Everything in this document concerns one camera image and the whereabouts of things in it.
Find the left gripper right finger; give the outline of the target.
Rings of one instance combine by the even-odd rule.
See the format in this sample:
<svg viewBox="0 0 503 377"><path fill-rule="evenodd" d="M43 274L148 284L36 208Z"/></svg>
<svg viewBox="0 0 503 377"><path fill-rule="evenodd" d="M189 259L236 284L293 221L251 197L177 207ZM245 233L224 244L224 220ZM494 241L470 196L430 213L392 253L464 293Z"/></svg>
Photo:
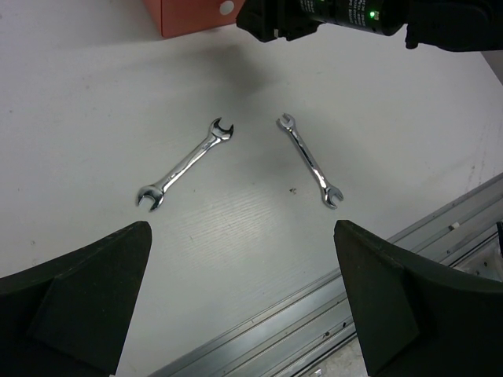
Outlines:
<svg viewBox="0 0 503 377"><path fill-rule="evenodd" d="M500 376L502 284L339 220L334 242L370 376Z"/></svg>

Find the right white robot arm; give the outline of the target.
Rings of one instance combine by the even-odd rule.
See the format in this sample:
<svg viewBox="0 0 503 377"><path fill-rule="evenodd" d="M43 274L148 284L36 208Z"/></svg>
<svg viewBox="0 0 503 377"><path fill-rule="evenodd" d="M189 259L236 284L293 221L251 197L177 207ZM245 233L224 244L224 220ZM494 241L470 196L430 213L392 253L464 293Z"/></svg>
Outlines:
<svg viewBox="0 0 503 377"><path fill-rule="evenodd" d="M420 44L458 53L502 48L502 3L491 0L246 1L236 24L260 42L292 41L335 24L384 36L404 27L407 49Z"/></svg>

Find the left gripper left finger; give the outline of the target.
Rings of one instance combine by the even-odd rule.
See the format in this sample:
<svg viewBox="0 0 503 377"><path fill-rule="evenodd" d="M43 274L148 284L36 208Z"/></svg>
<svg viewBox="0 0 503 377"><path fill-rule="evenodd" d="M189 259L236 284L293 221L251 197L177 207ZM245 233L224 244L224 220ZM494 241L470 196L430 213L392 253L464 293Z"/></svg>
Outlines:
<svg viewBox="0 0 503 377"><path fill-rule="evenodd" d="M117 372L152 246L136 221L1 279L3 376Z"/></svg>

